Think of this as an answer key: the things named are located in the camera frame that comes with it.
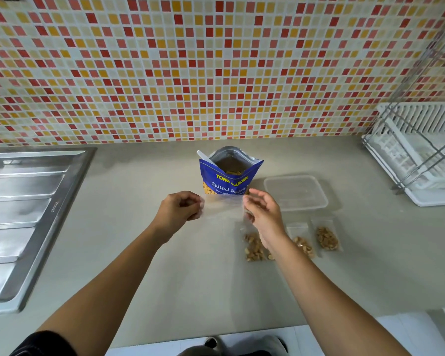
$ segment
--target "mosaic tile wall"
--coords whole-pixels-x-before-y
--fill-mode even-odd
[[[351,135],[445,0],[0,1],[0,146]],[[445,67],[410,93],[445,100]]]

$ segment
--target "white tile floor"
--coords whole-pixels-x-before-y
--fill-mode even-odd
[[[412,354],[412,356],[445,356],[445,341],[439,330],[425,312],[412,312],[396,316],[380,317],[378,321]],[[282,338],[290,356],[323,356],[318,342],[308,326],[261,330],[239,334],[222,335],[231,355],[241,355],[252,350],[239,342],[263,335]],[[202,345],[204,338],[161,342],[158,344],[112,348],[107,356],[176,356],[194,345]]]

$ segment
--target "pants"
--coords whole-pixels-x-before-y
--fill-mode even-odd
[[[284,346],[280,340],[272,335],[266,335],[261,339],[248,340],[244,343],[244,350],[250,351],[250,353],[245,353],[243,356],[289,356],[285,351]],[[220,352],[213,350],[207,346],[193,346],[187,348],[185,351],[180,353],[178,356],[223,356]]]

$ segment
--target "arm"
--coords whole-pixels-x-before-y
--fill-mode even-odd
[[[326,356],[409,356],[371,315],[331,282],[287,236],[279,205],[266,192],[250,189],[244,206],[262,243],[277,261]]]
[[[38,331],[61,335],[78,356],[104,355],[153,256],[187,220],[199,217],[200,203],[190,191],[168,195],[148,228]]]

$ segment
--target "sink drainboard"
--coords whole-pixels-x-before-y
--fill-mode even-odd
[[[24,308],[94,152],[0,152],[0,313]]]

